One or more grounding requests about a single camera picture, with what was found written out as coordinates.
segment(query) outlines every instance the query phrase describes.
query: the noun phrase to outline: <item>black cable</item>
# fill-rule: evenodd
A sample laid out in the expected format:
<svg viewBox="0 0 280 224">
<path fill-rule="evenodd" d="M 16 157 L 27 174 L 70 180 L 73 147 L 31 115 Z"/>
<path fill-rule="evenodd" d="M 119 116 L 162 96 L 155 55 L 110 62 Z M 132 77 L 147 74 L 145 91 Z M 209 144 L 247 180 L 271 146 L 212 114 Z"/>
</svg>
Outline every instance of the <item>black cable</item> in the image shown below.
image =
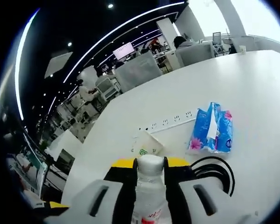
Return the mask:
<svg viewBox="0 0 280 224">
<path fill-rule="evenodd" d="M 191 168 L 193 168 L 194 165 L 200 163 L 201 161 L 208 160 L 208 159 L 219 160 L 222 163 L 224 163 L 225 166 L 229 169 L 229 172 L 231 174 L 231 180 L 232 180 L 232 186 L 231 186 L 231 191 L 230 191 L 229 195 L 232 196 L 234 187 L 235 187 L 235 179 L 234 179 L 234 174 L 233 174 L 231 167 L 225 160 L 221 159 L 220 157 L 216 157 L 216 156 L 208 156 L 208 157 L 204 157 L 202 159 L 195 161 L 191 165 Z M 224 169 L 222 166 L 217 165 L 217 164 L 206 164 L 206 165 L 200 166 L 196 169 L 193 169 L 193 171 L 194 171 L 195 175 L 197 176 L 197 178 L 205 178 L 205 177 L 210 177 L 210 176 L 218 178 L 223 184 L 223 191 L 228 194 L 229 189 L 230 189 L 230 176 L 229 176 L 228 172 L 226 171 L 226 169 Z"/>
</svg>

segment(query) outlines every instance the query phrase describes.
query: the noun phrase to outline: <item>office desk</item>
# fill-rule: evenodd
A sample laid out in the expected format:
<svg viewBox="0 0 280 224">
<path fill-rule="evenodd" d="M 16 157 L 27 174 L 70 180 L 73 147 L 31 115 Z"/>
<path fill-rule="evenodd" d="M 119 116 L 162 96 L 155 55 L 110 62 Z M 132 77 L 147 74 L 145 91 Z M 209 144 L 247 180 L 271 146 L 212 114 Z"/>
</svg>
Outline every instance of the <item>office desk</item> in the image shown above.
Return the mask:
<svg viewBox="0 0 280 224">
<path fill-rule="evenodd" d="M 271 50 L 195 63 L 112 100 L 75 159 L 62 203 L 70 204 L 90 182 L 103 178 L 114 161 L 130 156 L 139 126 L 167 114 L 207 109 L 211 101 L 233 116 L 233 146 L 226 158 L 236 180 L 231 200 L 264 218 L 280 200 L 280 54 Z M 162 155 L 197 159 L 178 147 L 166 148 Z"/>
</svg>

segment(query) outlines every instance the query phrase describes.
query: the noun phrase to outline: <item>monitor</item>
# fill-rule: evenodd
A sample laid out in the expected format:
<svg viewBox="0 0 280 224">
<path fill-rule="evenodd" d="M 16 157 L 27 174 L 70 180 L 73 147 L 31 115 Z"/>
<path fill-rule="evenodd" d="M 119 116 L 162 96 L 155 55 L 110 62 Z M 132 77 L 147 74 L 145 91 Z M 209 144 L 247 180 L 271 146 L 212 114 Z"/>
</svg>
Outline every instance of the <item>monitor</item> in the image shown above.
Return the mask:
<svg viewBox="0 0 280 224">
<path fill-rule="evenodd" d="M 130 42 L 113 51 L 117 60 L 131 54 L 132 52 L 134 52 L 134 48 Z"/>
</svg>

